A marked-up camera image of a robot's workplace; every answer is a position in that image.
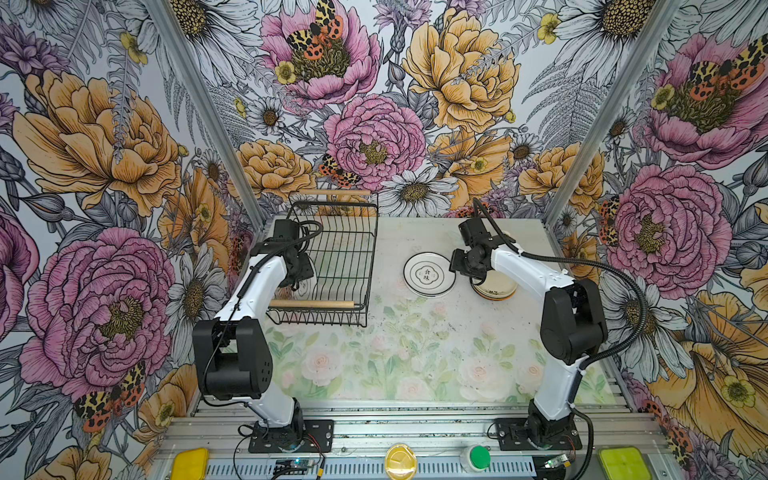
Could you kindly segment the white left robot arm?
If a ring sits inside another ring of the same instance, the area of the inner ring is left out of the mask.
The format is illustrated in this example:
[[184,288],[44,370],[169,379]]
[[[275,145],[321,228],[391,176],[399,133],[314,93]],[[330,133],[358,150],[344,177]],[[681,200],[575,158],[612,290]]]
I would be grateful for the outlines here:
[[300,403],[272,383],[273,356],[262,329],[275,293],[314,276],[307,253],[323,232],[315,220],[278,219],[254,245],[234,293],[211,320],[191,334],[198,388],[211,407],[243,406],[255,414],[253,431],[285,452],[304,442]]

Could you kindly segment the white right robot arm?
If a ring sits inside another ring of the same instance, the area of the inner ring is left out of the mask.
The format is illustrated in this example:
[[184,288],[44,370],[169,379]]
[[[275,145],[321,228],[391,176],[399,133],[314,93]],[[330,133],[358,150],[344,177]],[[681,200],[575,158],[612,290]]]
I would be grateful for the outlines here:
[[464,250],[456,249],[450,270],[484,281],[499,272],[532,294],[541,305],[540,342],[548,353],[542,383],[529,403],[527,418],[499,420],[500,447],[510,450],[579,446],[574,401],[589,356],[598,352],[608,331],[598,286],[575,279],[537,260],[503,233],[493,236],[482,219],[459,225]]

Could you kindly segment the cream plate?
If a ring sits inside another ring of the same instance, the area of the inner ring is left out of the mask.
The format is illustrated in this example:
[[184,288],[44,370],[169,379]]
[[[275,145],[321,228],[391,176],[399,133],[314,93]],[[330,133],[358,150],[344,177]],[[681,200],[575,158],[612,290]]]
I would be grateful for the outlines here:
[[476,294],[487,300],[502,301],[515,294],[518,284],[507,275],[490,270],[483,282],[470,280],[470,286]]

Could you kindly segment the large white back plate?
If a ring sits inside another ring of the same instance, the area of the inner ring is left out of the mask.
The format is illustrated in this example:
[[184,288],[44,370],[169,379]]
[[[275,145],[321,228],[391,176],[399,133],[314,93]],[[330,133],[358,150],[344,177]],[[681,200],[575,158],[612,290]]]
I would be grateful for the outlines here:
[[434,252],[411,256],[403,266],[403,278],[413,293],[425,298],[446,295],[456,283],[456,273],[450,270],[450,261]]

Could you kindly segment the brown patterned back plate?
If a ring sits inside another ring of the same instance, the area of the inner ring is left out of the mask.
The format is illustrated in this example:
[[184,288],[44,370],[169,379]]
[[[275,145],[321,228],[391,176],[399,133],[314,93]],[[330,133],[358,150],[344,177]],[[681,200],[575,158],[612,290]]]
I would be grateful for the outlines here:
[[288,287],[288,298],[290,300],[311,300],[313,298],[317,285],[315,276],[300,280],[295,285]]

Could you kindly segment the black wire dish rack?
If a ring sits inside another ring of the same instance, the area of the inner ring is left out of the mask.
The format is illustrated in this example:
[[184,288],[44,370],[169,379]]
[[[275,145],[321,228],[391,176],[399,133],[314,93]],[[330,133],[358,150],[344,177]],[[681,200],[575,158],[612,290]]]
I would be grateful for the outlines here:
[[323,225],[307,250],[317,285],[311,300],[290,300],[289,286],[278,288],[267,317],[277,325],[366,327],[378,196],[368,190],[302,189],[289,196],[289,205],[285,218]]

